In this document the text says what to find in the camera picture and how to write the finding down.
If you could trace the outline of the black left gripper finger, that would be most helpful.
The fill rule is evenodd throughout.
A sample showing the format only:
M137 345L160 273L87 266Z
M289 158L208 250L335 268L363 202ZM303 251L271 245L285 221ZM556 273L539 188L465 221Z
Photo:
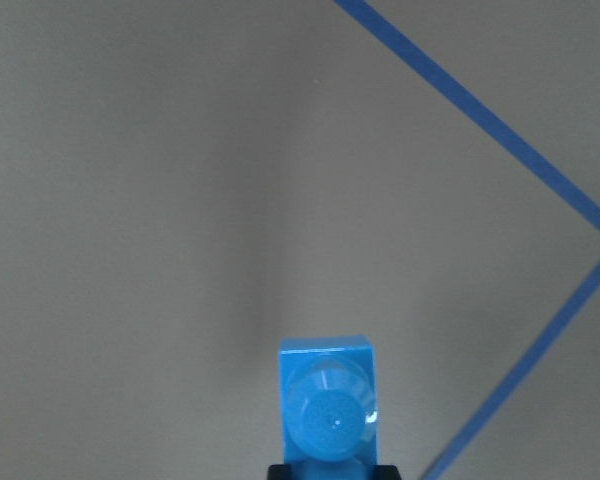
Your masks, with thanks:
M349 470L344 473L318 473L300 474L294 472L291 464L273 464L268 467L267 480L292 480L292 479L373 479L373 480L399 480L400 473L395 465L376 465L369 473L356 473Z

